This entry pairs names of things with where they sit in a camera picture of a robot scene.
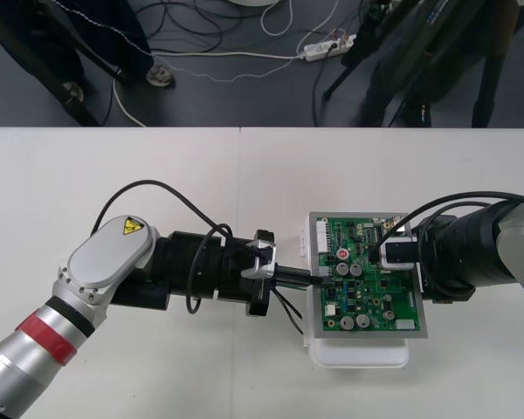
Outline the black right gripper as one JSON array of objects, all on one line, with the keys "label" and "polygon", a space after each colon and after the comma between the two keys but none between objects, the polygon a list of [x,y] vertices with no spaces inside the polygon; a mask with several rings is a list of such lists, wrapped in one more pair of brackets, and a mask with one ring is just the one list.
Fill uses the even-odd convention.
[{"label": "black right gripper", "polygon": [[421,275],[421,285],[423,288],[423,299],[431,300],[432,302],[451,302],[450,297],[444,292],[438,290],[433,284],[431,273],[428,270],[426,263],[425,237],[429,228],[438,227],[443,224],[443,216],[441,214],[432,214],[424,218],[412,231],[417,237],[417,256],[419,262],[419,272]]}]

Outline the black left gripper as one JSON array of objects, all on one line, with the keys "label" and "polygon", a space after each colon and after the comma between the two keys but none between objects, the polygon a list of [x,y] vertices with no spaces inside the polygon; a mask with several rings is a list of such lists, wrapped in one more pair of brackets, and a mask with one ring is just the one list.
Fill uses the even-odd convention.
[{"label": "black left gripper", "polygon": [[276,244],[272,232],[258,230],[253,240],[247,246],[255,251],[260,251],[258,255],[252,255],[251,260],[240,273],[240,284],[250,294],[248,301],[245,303],[245,311],[248,316],[263,317],[267,315],[270,288],[274,275],[281,277],[274,280],[275,285],[319,284],[319,279],[311,277],[311,273],[308,270],[288,266],[276,267]]}]

